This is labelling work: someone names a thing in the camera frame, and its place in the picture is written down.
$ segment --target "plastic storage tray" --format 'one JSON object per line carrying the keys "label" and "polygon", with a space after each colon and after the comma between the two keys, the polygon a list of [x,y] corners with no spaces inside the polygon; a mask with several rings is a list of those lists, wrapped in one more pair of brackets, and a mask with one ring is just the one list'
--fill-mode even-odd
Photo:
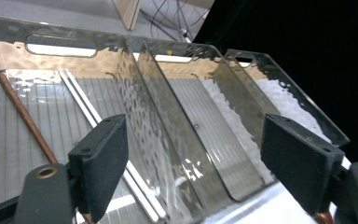
{"label": "plastic storage tray", "polygon": [[253,84],[267,95],[283,116],[295,120],[337,147],[350,142],[267,54],[229,49],[225,58],[237,76],[243,80],[253,80]]}
{"label": "plastic storage tray", "polygon": [[[91,125],[57,69],[76,78],[103,119],[127,115],[130,161],[167,212],[165,221],[202,220],[206,212],[124,37],[0,19],[0,71],[6,70],[58,161],[67,163],[67,153]],[[0,86],[0,203],[19,195],[28,172],[45,163],[47,159]],[[123,181],[110,208],[101,223],[150,222]]]}
{"label": "plastic storage tray", "polygon": [[214,47],[148,39],[138,65],[206,207],[242,201],[273,182],[257,142],[264,114],[276,110],[259,106]]}

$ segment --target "black background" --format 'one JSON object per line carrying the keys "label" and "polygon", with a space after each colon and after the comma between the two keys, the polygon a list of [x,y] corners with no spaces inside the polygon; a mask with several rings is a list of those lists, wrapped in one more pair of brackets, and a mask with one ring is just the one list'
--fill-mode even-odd
{"label": "black background", "polygon": [[344,132],[358,161],[358,1],[216,0],[195,42],[269,54]]}

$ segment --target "white tube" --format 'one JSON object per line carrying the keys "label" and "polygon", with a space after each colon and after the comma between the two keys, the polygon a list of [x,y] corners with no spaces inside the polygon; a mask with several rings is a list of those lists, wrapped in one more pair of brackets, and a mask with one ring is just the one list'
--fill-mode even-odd
{"label": "white tube", "polygon": [[136,185],[136,183],[133,181],[131,175],[129,174],[129,172],[126,170],[124,171],[124,180],[126,180],[127,184],[130,186],[132,192],[136,195],[136,198],[138,199],[138,201],[141,203],[141,206],[143,207],[143,209],[146,211],[147,215],[149,216],[150,220],[152,220],[153,222],[157,222],[158,221],[158,215],[155,212],[155,210],[153,210],[153,207],[150,205],[150,203],[147,201],[146,197],[143,195],[143,193],[139,190],[138,186]]}
{"label": "white tube", "polygon": [[72,96],[74,96],[75,100],[77,101],[77,104],[80,106],[80,109],[83,111],[83,114],[86,116],[91,127],[94,128],[95,126],[97,126],[97,123],[92,118],[91,114],[89,113],[87,108],[84,106],[83,102],[80,100],[80,98],[76,94],[76,91],[72,87],[71,83],[69,83],[68,78],[66,78],[65,74],[60,69],[58,69],[58,73],[60,74],[60,77],[62,78],[62,80],[65,83],[66,87],[68,88],[69,92],[71,92]]}
{"label": "white tube", "polygon": [[74,85],[75,89],[77,90],[77,93],[80,95],[80,97],[83,99],[84,103],[86,104],[87,108],[89,109],[89,112],[91,112],[91,115],[95,118],[97,123],[101,122],[101,116],[98,114],[98,112],[95,110],[94,106],[91,104],[89,97],[83,92],[79,84],[77,83],[76,79],[72,75],[71,72],[67,68],[65,68],[66,75],[69,77],[69,79],[72,81],[72,84]]}
{"label": "white tube", "polygon": [[144,193],[147,200],[153,206],[158,216],[161,218],[166,217],[167,213],[165,212],[164,208],[162,208],[161,204],[158,202],[155,195],[152,193],[150,188],[146,185],[146,183],[144,182],[144,180],[139,175],[138,171],[135,169],[135,167],[132,165],[130,161],[128,161],[127,163],[127,170],[129,171],[130,175],[135,180],[135,182],[138,184],[139,188]]}

